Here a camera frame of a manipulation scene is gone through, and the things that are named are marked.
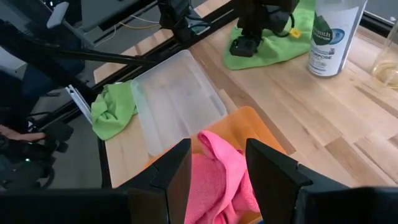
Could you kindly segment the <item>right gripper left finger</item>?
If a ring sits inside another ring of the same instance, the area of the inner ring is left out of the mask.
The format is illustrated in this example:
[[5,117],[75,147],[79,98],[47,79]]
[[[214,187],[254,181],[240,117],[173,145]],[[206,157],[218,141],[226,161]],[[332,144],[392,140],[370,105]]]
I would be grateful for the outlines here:
[[185,138],[120,186],[128,191],[131,224],[184,224],[192,144]]

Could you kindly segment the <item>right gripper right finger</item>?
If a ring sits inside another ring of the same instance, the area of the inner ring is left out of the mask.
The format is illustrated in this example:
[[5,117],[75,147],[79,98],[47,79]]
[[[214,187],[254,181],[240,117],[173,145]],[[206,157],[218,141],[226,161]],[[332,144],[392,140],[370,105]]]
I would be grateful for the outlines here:
[[348,188],[254,138],[246,140],[246,164],[265,224],[321,223],[310,197]]

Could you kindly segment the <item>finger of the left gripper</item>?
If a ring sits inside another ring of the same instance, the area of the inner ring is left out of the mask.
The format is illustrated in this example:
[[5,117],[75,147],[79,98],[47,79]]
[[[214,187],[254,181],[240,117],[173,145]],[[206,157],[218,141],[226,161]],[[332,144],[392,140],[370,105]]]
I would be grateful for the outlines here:
[[244,55],[246,57],[252,57],[254,54],[257,53],[257,48],[261,41],[259,39],[253,38],[245,38],[244,40]]
[[230,54],[238,57],[243,57],[245,53],[243,43],[244,41],[241,37],[234,39],[229,47]]

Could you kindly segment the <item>green microfiber towel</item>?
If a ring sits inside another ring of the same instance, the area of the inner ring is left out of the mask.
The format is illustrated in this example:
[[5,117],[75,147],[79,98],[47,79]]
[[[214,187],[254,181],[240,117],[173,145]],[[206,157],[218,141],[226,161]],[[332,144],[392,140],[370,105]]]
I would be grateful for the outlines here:
[[103,141],[119,134],[138,114],[132,81],[105,85],[91,104],[92,128]]
[[252,57],[238,57],[229,52],[227,45],[223,55],[224,65],[230,70],[265,67],[285,62],[310,50],[310,39],[315,16],[315,0],[300,0],[293,16],[295,28],[301,32],[299,37],[289,35],[279,38],[269,30],[262,32],[262,42]]

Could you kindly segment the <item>pink microfiber towel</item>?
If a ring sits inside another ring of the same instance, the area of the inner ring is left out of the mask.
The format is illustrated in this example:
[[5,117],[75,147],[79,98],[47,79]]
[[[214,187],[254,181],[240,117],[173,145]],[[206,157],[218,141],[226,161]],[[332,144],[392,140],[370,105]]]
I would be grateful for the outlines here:
[[221,162],[225,172],[225,192],[213,224],[237,224],[245,214],[259,213],[243,152],[210,131],[200,132],[197,139],[201,144],[201,154]]
[[225,185],[225,172],[221,162],[203,154],[193,154],[184,224],[213,224]]

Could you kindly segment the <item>orange translucent plastic basket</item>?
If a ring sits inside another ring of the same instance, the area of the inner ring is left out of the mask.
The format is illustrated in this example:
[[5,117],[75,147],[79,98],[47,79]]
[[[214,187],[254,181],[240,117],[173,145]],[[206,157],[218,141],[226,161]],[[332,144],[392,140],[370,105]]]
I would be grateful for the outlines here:
[[[280,152],[284,152],[283,147],[276,140],[269,128],[263,123],[260,116],[253,108],[248,106],[237,109],[202,131],[210,131],[217,134],[230,143],[235,149],[242,151],[243,156],[246,150],[246,140],[248,138],[257,139]],[[201,144],[197,139],[199,133],[191,136],[192,155],[202,153]],[[237,224],[256,221],[260,216],[260,212],[249,212],[242,216]]]

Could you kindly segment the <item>clear translucent plastic basket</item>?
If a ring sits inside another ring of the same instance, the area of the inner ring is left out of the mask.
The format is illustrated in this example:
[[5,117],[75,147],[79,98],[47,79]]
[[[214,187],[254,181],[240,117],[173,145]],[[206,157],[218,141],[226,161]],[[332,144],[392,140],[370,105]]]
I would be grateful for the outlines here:
[[162,154],[227,114],[206,73],[182,50],[131,82],[148,153]]

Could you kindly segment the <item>grey-capped labelled spray bottle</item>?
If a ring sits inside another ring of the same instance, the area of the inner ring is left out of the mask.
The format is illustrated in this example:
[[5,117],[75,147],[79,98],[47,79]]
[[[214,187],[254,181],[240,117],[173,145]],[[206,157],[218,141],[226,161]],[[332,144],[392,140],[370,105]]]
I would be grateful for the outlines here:
[[316,0],[308,69],[333,77],[345,66],[368,0]]

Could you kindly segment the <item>large grey desk top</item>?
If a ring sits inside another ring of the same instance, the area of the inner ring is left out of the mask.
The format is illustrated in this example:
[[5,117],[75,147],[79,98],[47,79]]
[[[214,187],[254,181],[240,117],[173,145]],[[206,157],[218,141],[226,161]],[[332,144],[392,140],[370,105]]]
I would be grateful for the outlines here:
[[81,0],[82,26],[88,32],[95,27],[106,30],[156,0]]

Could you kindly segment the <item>black device with green lights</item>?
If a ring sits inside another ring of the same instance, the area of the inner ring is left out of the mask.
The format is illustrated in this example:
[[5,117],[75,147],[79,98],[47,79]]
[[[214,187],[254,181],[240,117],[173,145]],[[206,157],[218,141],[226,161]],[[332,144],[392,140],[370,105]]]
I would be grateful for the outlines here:
[[45,133],[38,141],[17,141],[0,134],[0,189],[46,189],[55,177],[55,152],[64,153],[73,128],[53,123],[44,129],[30,127],[28,133]]

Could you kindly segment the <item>person's hand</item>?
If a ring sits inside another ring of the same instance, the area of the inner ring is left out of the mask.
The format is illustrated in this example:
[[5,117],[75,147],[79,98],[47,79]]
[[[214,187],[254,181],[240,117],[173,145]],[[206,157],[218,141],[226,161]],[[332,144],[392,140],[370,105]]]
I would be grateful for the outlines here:
[[0,124],[0,134],[17,141],[38,141],[45,138],[45,133],[27,133],[21,134]]

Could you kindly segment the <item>white rounded bar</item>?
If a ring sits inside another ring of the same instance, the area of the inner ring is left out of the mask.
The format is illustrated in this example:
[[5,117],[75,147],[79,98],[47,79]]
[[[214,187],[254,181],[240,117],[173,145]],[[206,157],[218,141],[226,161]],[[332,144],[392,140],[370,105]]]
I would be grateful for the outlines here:
[[68,7],[69,7],[68,2],[61,2],[54,7],[52,14],[50,15],[47,21],[48,29],[52,29],[54,27],[63,24]]

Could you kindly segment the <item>silver metal bracket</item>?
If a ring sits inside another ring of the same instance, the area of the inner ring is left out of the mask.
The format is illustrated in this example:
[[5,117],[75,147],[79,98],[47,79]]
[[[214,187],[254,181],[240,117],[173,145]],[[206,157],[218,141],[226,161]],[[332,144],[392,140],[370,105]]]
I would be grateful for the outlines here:
[[75,102],[77,107],[80,109],[82,114],[85,116],[85,118],[88,120],[88,122],[92,125],[93,124],[93,119],[91,116],[91,108],[89,107],[88,103],[85,101],[81,93],[74,88],[72,85],[68,85],[65,87],[67,93],[70,95],[72,100]]

